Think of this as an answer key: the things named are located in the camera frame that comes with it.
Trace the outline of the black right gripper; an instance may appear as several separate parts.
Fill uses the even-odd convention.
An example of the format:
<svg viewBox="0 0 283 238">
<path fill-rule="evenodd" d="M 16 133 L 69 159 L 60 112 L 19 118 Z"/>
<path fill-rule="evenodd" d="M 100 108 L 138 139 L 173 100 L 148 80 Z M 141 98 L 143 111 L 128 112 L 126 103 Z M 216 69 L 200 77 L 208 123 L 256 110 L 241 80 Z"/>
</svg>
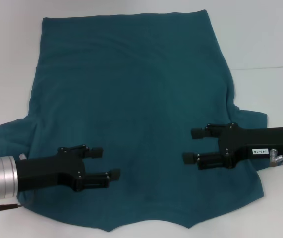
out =
<svg viewBox="0 0 283 238">
<path fill-rule="evenodd" d="M 207 124 L 191 129 L 192 139 L 218 138 L 219 152 L 182 153 L 186 165 L 196 164 L 199 170 L 218 167 L 234 168 L 243 160 L 250 160 L 255 169 L 270 166 L 270 151 L 283 155 L 283 127 L 244 129 L 236 123 Z"/>
</svg>

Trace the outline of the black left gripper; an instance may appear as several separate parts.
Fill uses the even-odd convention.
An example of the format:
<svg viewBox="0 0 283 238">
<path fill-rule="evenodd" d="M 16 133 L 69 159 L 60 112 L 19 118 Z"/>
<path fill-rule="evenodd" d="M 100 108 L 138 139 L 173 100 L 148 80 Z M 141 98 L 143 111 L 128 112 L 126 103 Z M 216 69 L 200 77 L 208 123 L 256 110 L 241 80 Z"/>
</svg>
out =
<svg viewBox="0 0 283 238">
<path fill-rule="evenodd" d="M 85 144 L 73 147 L 59 147 L 55 155 L 34 159 L 16 160 L 18 191 L 32 191 L 63 185 L 73 191 L 108 188 L 118 181 L 120 169 L 85 174 L 83 159 L 101 158 L 102 147 L 89 148 Z"/>
</svg>

